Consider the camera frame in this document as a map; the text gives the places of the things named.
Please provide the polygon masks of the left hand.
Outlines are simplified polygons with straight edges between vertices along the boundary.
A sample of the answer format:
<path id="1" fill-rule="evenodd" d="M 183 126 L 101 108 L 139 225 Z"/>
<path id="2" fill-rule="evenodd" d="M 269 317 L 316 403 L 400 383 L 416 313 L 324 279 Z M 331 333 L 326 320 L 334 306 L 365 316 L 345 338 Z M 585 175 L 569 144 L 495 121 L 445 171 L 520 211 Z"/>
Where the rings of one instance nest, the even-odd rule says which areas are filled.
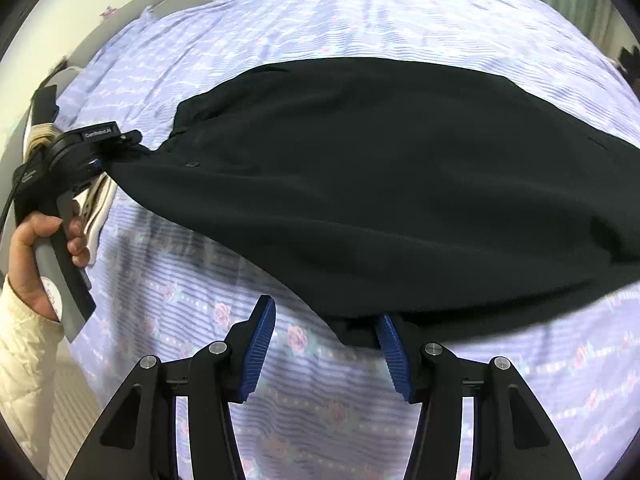
<path id="1" fill-rule="evenodd" d="M 66 230 L 67 250 L 73 264 L 84 268 L 90 260 L 87 246 L 85 223 L 78 216 L 80 207 L 73 202 L 75 214 Z M 11 238 L 8 277 L 9 283 L 27 307 L 50 321 L 58 322 L 55 310 L 43 288 L 40 274 L 36 265 L 32 246 L 40 238 L 50 237 L 63 226 L 63 220 L 55 216 L 48 216 L 39 211 L 29 214 L 16 228 Z"/>

